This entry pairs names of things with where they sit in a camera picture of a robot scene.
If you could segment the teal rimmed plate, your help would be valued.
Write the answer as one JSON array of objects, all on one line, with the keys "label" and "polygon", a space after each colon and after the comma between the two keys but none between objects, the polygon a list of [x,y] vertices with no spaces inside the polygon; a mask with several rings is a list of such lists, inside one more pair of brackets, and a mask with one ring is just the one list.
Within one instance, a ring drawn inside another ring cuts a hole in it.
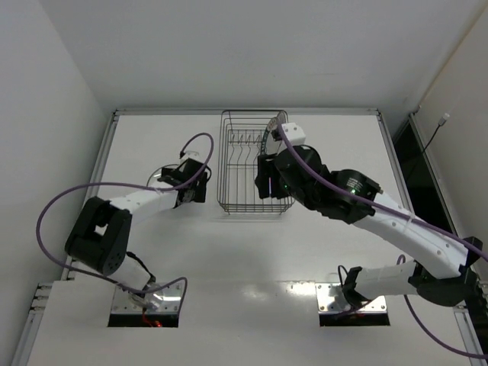
[{"label": "teal rimmed plate", "polygon": [[261,155],[273,155],[277,154],[281,148],[281,141],[274,138],[273,133],[277,132],[277,126],[280,121],[277,116],[270,119],[264,133],[262,134],[262,141],[260,146]]}]

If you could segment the white plate black line drawing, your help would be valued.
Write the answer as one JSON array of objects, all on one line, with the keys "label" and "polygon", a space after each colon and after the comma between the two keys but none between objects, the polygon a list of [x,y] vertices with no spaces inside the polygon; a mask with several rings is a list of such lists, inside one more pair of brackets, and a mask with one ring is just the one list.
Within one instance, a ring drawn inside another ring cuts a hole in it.
[{"label": "white plate black line drawing", "polygon": [[161,166],[161,167],[157,168],[148,177],[148,179],[146,181],[146,186],[147,187],[150,187],[151,185],[153,185],[156,181],[158,181],[160,179],[160,177],[162,176],[162,173],[165,172],[166,170],[172,171],[172,170],[174,170],[177,167],[178,167],[178,164],[168,164],[168,165],[164,165],[164,166]]}]

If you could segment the orange sunburst plate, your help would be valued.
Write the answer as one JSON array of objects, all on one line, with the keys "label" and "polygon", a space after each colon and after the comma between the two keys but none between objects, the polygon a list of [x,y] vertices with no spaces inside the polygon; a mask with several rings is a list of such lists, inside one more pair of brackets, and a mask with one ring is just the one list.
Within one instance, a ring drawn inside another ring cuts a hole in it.
[{"label": "orange sunburst plate", "polygon": [[286,111],[279,111],[276,118],[278,124],[286,124],[288,122],[288,115]]}]

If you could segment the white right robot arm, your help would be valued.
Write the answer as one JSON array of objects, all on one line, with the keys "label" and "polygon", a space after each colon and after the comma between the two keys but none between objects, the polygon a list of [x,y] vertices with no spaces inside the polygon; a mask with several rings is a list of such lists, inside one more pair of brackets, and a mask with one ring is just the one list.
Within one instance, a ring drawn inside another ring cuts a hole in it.
[{"label": "white right robot arm", "polygon": [[398,267],[351,268],[340,287],[342,299],[351,307],[358,308],[379,296],[404,294],[454,307],[477,295],[477,276],[471,265],[478,254],[416,224],[418,218],[408,210],[399,218],[357,201],[362,197],[389,208],[397,206],[368,176],[352,169],[330,171],[314,148],[302,145],[294,149],[310,169],[347,193],[318,182],[289,150],[283,150],[257,158],[255,185],[261,198],[293,197],[306,209],[373,233],[411,256]]}]

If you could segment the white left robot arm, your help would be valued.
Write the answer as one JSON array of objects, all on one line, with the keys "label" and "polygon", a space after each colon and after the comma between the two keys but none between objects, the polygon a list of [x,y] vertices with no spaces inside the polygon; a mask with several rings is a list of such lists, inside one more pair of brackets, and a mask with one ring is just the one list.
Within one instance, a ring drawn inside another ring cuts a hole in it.
[{"label": "white left robot arm", "polygon": [[116,284],[131,287],[143,303],[156,287],[156,276],[128,250],[133,226],[163,211],[188,203],[204,203],[212,171],[191,157],[161,175],[146,190],[109,200],[98,196],[83,206],[65,244],[66,253]]}]

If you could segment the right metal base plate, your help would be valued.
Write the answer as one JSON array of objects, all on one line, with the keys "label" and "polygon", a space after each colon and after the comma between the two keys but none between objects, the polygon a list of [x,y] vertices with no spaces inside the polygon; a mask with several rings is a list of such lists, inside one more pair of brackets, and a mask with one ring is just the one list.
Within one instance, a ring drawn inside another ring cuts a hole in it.
[{"label": "right metal base plate", "polygon": [[[316,283],[316,299],[320,315],[336,315],[351,312],[350,305],[342,294],[339,282]],[[355,311],[356,313],[386,313],[387,303],[384,296],[380,296]]]}]

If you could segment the metal base plate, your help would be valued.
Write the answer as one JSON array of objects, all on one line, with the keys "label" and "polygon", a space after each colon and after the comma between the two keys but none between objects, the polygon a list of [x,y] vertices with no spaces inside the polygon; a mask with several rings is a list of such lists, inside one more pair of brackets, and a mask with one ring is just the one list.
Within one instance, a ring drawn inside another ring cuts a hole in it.
[{"label": "metal base plate", "polygon": [[[342,294],[339,282],[316,283],[316,299],[320,315],[336,315],[351,312],[350,305]],[[386,313],[387,303],[384,296],[380,296],[355,311],[356,313]]]},{"label": "metal base plate", "polygon": [[149,315],[175,315],[180,310],[185,283],[180,281],[143,297],[116,288],[111,304],[112,315],[135,315],[143,310]]}]

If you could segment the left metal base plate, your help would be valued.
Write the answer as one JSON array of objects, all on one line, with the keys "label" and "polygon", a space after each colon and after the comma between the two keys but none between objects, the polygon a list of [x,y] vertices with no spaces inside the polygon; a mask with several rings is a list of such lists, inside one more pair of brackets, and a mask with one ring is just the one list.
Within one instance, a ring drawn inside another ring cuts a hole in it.
[{"label": "left metal base plate", "polygon": [[185,283],[180,281],[143,297],[116,288],[111,304],[112,315],[135,315],[143,310],[149,315],[175,315],[180,310]]}]

